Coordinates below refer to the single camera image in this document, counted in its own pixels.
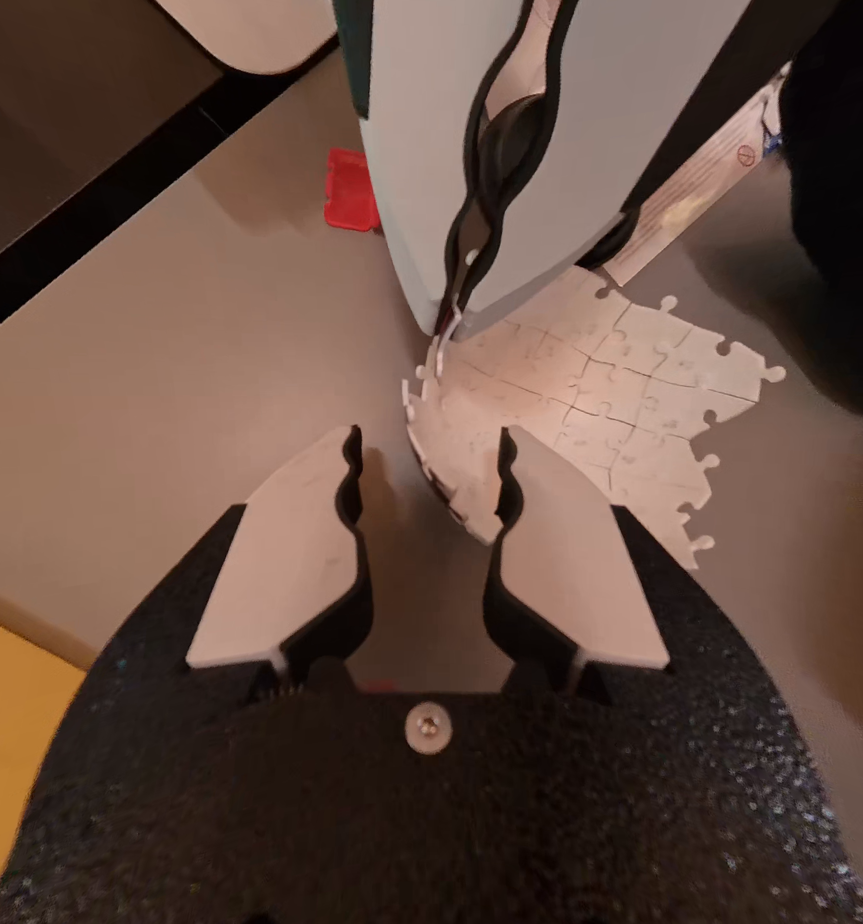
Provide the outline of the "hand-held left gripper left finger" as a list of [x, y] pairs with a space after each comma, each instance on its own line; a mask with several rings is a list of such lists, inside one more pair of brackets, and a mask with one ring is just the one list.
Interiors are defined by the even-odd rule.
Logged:
[[325, 433], [250, 495], [186, 655], [193, 669], [267, 663], [307, 676], [367, 640], [372, 586], [357, 425]]

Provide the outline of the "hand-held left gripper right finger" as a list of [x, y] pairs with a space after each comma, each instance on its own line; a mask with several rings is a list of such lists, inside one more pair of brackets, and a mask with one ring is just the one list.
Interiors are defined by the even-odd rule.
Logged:
[[570, 462], [518, 426], [500, 434], [484, 627], [516, 663], [662, 671], [670, 654], [612, 507]]

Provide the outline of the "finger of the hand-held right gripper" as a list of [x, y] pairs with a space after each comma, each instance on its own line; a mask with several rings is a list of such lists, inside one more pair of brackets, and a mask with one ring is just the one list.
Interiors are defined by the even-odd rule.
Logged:
[[509, 203], [495, 259], [464, 321], [495, 321], [604, 236], [748, 6], [740, 1], [577, 2], [565, 30], [557, 115]]
[[446, 244], [467, 197], [465, 138], [484, 76], [520, 1], [378, 1], [360, 129], [381, 227], [406, 302], [432, 335]]

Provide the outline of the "partly built puzzle ball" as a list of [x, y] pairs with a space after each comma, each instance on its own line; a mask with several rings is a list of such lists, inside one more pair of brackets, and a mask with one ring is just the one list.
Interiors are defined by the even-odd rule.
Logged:
[[457, 342], [429, 344], [401, 383], [406, 433], [419, 466], [452, 517], [490, 546], [497, 455], [517, 425], [627, 508], [688, 571], [714, 547], [689, 537], [686, 505], [711, 499], [716, 456], [695, 456], [692, 440], [752, 409], [762, 384], [786, 371], [758, 352], [657, 307], [608, 291], [574, 267], [506, 319]]

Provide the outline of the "black round ball stand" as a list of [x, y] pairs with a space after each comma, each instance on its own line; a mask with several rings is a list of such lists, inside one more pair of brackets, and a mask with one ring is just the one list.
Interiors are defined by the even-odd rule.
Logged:
[[489, 210], [541, 133], [543, 114], [544, 94], [532, 94], [510, 103], [485, 127], [479, 141], [478, 191]]

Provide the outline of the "puzzle instruction leaflet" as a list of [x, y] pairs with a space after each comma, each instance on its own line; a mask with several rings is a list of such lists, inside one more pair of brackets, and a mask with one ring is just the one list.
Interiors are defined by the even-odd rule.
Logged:
[[780, 92], [786, 63], [641, 206], [635, 230], [604, 264], [624, 285], [659, 256], [754, 167], [782, 148]]

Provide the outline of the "red plastic case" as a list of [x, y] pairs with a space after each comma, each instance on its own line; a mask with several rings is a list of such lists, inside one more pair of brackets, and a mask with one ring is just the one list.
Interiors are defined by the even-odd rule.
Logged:
[[327, 225], [359, 233], [381, 228], [365, 154], [331, 148], [324, 195], [323, 217]]

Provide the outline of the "person's black clothing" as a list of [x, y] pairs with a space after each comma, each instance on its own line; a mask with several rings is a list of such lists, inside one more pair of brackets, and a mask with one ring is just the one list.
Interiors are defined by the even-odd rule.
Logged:
[[795, 54], [780, 117], [793, 232], [821, 281], [796, 332], [863, 415], [863, 1], [839, 2]]

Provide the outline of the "clear plastic packaging tray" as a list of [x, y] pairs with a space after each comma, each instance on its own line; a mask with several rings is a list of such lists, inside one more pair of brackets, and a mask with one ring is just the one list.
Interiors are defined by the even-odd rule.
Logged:
[[156, 5], [219, 63], [252, 75], [294, 70], [336, 34], [330, 1], [157, 1]]

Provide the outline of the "yellow plastic bin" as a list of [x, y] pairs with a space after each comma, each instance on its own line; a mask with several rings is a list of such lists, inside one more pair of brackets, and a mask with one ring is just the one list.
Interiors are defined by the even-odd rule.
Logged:
[[0, 627], [0, 876], [45, 753], [84, 672]]

